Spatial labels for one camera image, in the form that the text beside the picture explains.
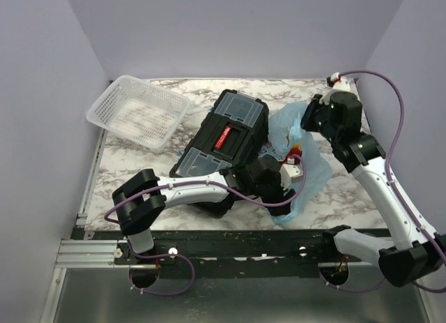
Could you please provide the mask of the light blue plastic bag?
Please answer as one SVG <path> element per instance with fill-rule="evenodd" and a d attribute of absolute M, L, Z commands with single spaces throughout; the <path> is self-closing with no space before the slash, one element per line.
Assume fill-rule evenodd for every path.
<path fill-rule="evenodd" d="M 291 148 L 298 144 L 305 163 L 307 175 L 302 192 L 292 201 L 289 214 L 272 217 L 276 225 L 290 222 L 302 213 L 306 203 L 318 194 L 332 177 L 332 169 L 322 157 L 313 135 L 301 129 L 301 119 L 306 109 L 306 102 L 296 101 L 272 114 L 268 120 L 268 142 L 259 152 L 260 157 L 271 155 L 277 160 L 284 160 Z"/>

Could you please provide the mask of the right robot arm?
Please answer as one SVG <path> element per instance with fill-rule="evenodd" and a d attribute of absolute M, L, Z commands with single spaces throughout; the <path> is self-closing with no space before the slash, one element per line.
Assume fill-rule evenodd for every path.
<path fill-rule="evenodd" d="M 320 133 L 335 158 L 361 184 L 385 221 L 391 238 L 363 234 L 346 225 L 323 234 L 322 256 L 331 262 L 347 255 L 380 269 L 395 287 L 439 270 L 445 236 L 438 233 L 411 202 L 388 165 L 377 139 L 361 130 L 362 103 L 350 91 L 315 95 L 301 127 Z"/>

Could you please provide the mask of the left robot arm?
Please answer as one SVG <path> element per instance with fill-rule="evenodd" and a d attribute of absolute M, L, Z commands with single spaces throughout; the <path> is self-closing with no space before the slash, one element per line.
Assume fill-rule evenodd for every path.
<path fill-rule="evenodd" d="M 142 170 L 112 194 L 121 234 L 130 241 L 131 256 L 140 264 L 154 257 L 151 226 L 165 209 L 208 203 L 211 210 L 225 214 L 237 199 L 259 198 L 271 216 L 291 211 L 295 190 L 303 171 L 295 163 L 280 163 L 267 155 L 248 165 L 226 167 L 211 174 L 189 178 L 158 177 L 152 169 Z"/>

